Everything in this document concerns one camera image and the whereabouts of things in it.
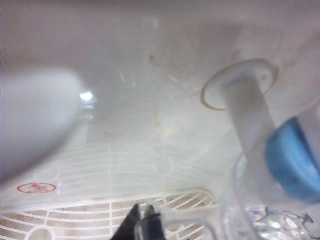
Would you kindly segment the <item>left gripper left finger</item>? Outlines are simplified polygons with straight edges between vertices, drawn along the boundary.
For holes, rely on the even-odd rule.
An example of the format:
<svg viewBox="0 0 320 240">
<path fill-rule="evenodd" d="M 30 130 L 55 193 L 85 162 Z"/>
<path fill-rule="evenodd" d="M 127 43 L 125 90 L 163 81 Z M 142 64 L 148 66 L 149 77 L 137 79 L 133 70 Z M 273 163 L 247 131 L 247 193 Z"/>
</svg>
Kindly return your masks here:
<svg viewBox="0 0 320 240">
<path fill-rule="evenodd" d="M 135 240 L 135 226 L 140 221 L 140 205 L 135 204 L 126 216 L 112 240 Z"/>
</svg>

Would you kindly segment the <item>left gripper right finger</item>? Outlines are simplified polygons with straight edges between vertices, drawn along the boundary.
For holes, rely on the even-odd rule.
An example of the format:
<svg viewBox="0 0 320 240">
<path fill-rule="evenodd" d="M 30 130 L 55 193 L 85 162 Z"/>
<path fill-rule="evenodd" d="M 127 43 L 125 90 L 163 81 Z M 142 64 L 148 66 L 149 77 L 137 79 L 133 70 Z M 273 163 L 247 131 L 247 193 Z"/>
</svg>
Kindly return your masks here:
<svg viewBox="0 0 320 240">
<path fill-rule="evenodd" d="M 165 240 L 162 215 L 156 212 L 152 205 L 148 205 L 144 218 L 136 224 L 137 240 Z"/>
</svg>

